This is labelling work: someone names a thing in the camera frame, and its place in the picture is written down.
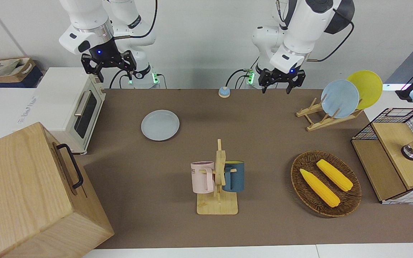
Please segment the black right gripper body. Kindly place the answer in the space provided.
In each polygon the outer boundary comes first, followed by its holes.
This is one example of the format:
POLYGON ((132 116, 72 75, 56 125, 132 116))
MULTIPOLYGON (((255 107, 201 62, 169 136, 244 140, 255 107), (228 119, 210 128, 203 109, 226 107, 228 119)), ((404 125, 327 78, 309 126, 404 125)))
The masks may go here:
POLYGON ((120 67, 122 61, 121 53, 113 39, 106 43, 90 48, 91 60, 97 64, 101 64, 102 68, 120 67))

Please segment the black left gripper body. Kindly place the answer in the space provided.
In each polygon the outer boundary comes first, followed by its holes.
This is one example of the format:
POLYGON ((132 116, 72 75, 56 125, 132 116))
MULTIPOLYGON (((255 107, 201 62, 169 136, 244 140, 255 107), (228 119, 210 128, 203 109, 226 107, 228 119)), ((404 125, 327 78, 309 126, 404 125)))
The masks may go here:
POLYGON ((300 71, 299 67, 292 68, 289 70, 289 72, 282 72, 277 68, 275 68, 272 71, 269 70, 268 85, 270 86, 270 85, 273 85, 274 83, 288 83, 288 78, 294 78, 298 71, 300 71))

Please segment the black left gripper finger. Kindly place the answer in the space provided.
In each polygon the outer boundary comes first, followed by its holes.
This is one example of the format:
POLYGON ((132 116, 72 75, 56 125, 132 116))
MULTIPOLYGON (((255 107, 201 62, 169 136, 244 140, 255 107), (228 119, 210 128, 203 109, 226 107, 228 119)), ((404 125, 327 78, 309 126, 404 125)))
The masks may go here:
POLYGON ((268 69, 262 69, 261 73, 258 78, 258 83, 259 86, 262 87, 262 93, 265 94, 267 87, 269 86, 269 70, 268 69))
POLYGON ((305 71, 300 70, 297 72, 294 78, 288 78, 288 87, 286 89, 286 93, 289 94, 293 88, 301 87, 305 80, 305 71))

